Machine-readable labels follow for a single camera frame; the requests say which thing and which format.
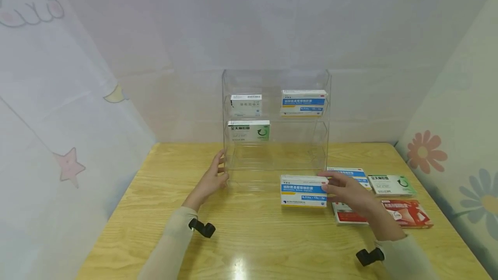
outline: wall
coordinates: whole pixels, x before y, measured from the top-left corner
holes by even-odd
[[[69,1],[160,141],[222,140],[224,68],[328,68],[331,141],[396,142],[486,0]]]
[[[494,279],[497,50],[498,0],[488,0],[396,145]]]
[[[0,0],[0,279],[73,279],[154,143],[66,0]]]

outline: clear acrylic display rack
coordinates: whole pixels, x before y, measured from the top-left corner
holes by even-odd
[[[325,90],[328,96],[322,116],[281,117],[282,90],[293,89]],[[229,171],[282,170],[291,173],[297,170],[325,169],[329,140],[330,89],[331,76],[326,70],[225,70],[223,142],[226,168]],[[233,116],[230,104],[232,94],[262,94],[261,116]],[[269,140],[233,142],[227,125],[227,122],[232,120],[269,120]]]

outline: star print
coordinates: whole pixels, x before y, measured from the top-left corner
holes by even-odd
[[[85,170],[85,166],[76,160],[76,148],[73,147],[66,155],[59,155],[53,153],[55,160],[61,167],[60,181],[71,181],[76,188],[79,188],[78,179],[76,175]]]

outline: sleeve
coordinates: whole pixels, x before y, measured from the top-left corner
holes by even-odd
[[[173,212],[161,239],[138,274],[138,280],[177,279],[183,256],[194,233],[188,227],[193,218],[197,218],[197,213],[187,207],[180,207]]]
[[[393,280],[438,280],[429,258],[411,235],[398,241],[376,241],[384,267]]]

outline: right hand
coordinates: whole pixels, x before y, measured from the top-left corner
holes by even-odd
[[[329,183],[322,185],[324,191],[335,195],[329,197],[329,201],[347,204],[354,212],[367,219],[376,212],[385,212],[373,193],[364,188],[356,179],[332,171],[319,172],[318,176],[329,178]]]

